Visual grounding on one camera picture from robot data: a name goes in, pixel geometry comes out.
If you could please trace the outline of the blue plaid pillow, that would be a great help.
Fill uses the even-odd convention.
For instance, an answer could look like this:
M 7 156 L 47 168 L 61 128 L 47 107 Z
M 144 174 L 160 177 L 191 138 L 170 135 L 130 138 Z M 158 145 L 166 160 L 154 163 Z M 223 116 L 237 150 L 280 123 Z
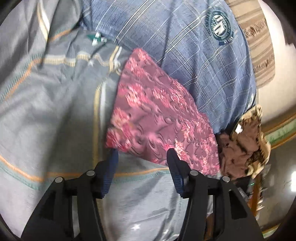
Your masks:
M 140 48 L 192 95 L 215 133 L 254 105 L 245 35 L 226 1 L 83 1 L 81 26 Z

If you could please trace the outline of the grey patterned bedsheet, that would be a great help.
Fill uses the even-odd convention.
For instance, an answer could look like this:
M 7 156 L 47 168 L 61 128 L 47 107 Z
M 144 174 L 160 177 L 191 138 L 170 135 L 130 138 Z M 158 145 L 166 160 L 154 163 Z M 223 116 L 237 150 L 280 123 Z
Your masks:
M 72 179 L 104 154 L 106 126 L 129 51 L 93 46 L 75 28 L 79 1 L 21 1 L 1 24 L 1 229 L 19 240 L 55 177 Z M 187 202 L 169 170 L 119 154 L 98 202 L 108 240 L 175 240 Z

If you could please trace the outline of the gold framed green picture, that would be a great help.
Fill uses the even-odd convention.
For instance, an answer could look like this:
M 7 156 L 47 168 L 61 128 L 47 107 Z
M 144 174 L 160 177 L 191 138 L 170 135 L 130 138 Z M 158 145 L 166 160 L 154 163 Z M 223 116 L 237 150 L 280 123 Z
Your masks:
M 272 127 L 266 127 L 263 132 L 271 144 L 271 149 L 285 144 L 295 138 L 295 114 L 280 123 L 274 124 Z

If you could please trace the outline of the striped beige headboard cushion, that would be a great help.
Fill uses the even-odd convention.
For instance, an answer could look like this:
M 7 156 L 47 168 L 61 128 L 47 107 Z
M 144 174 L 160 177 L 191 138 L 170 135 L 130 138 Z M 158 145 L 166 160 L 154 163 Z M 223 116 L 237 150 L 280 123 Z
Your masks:
M 275 57 L 267 21 L 258 1 L 227 0 L 227 5 L 248 42 L 256 87 L 262 88 L 275 76 Z

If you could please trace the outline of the brown leopard trim garment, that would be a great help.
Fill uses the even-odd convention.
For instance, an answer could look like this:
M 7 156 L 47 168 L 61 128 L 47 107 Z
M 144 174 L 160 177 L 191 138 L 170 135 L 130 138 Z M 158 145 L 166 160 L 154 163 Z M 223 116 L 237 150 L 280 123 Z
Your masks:
M 231 134 L 216 135 L 220 172 L 231 180 L 255 178 L 268 163 L 271 144 L 261 130 L 262 107 L 257 104 L 237 122 Z

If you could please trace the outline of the pink floral shirt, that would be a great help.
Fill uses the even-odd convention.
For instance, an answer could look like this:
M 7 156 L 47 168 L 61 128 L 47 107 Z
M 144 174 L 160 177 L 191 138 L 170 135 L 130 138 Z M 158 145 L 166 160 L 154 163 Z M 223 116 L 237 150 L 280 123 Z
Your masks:
M 215 135 L 191 94 L 142 49 L 135 49 L 121 73 L 106 146 L 144 160 L 167 164 L 174 149 L 190 168 L 219 172 Z

